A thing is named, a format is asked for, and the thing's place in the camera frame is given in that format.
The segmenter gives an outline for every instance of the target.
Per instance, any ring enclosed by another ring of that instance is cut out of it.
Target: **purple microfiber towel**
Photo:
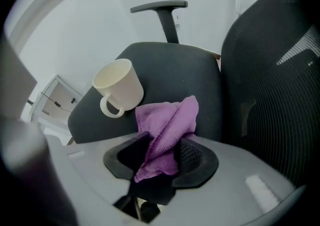
[[[173,175],[178,172],[173,147],[184,134],[195,131],[198,110],[195,96],[182,102],[147,104],[135,109],[139,132],[148,131],[154,137],[134,177],[135,182],[161,173]]]

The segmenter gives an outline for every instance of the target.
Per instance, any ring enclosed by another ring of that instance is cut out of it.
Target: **chair backrest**
[[[309,3],[258,0],[234,22],[221,52],[222,141],[296,186],[308,180],[320,140],[320,34]]]

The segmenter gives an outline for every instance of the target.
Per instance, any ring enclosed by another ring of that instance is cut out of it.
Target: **gray seat cushion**
[[[212,53],[187,45],[135,43],[118,58],[132,61],[144,89],[140,105],[182,101],[195,95],[199,103],[196,135],[221,140],[222,87]],[[135,111],[113,119],[100,110],[101,94],[91,87],[72,111],[68,127],[76,143],[110,139],[137,132]],[[108,104],[113,113],[116,109]]]

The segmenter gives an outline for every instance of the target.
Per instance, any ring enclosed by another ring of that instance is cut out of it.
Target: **mug handle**
[[[107,108],[107,101],[108,101],[108,98],[110,98],[110,96],[111,96],[111,95],[108,93],[108,94],[106,94],[106,95],[101,99],[101,101],[100,101],[101,111],[103,112],[103,114],[105,114],[105,115],[108,116],[108,117],[111,117],[111,118],[119,118],[119,117],[121,117],[121,116],[124,114],[125,110],[121,107],[121,108],[119,109],[119,112],[118,112],[117,115],[112,114],[112,113],[108,110],[108,108]]]

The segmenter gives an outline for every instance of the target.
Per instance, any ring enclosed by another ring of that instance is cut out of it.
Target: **white mug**
[[[144,97],[144,90],[128,59],[118,59],[101,68],[93,78],[93,86],[102,94],[100,108],[108,117],[119,118],[125,111],[135,108]],[[107,108],[110,102],[119,110],[112,114]]]

